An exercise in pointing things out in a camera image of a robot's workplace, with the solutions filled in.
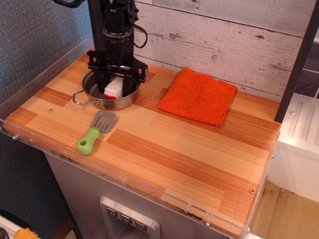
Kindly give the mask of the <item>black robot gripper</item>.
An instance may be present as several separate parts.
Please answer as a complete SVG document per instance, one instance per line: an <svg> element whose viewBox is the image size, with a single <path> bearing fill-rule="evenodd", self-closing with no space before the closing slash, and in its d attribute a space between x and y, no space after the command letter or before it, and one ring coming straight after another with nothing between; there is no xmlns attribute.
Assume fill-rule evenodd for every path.
<svg viewBox="0 0 319 239"><path fill-rule="evenodd" d="M88 68L93 70L100 93L105 91L111 82L111 74L124 76L123 94L132 94L136 88L136 81L144 83L149 72L148 66L134 57L134 48L143 48L134 42L133 27L121 33L113 33L103 29L105 50L90 50Z"/></svg>

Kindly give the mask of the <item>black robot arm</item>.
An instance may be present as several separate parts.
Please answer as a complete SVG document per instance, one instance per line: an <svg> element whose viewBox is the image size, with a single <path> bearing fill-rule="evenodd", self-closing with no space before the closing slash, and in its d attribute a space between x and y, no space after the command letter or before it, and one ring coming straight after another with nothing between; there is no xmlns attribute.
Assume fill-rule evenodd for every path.
<svg viewBox="0 0 319 239"><path fill-rule="evenodd" d="M90 50L89 69L93 70L99 91L111 82L112 76L122 81L123 96L133 93L146 80L148 66L134 57L134 48L143 48L134 42L134 30L147 32L135 24L139 19L133 0L101 0L100 10L104 27L101 30L104 50Z"/></svg>

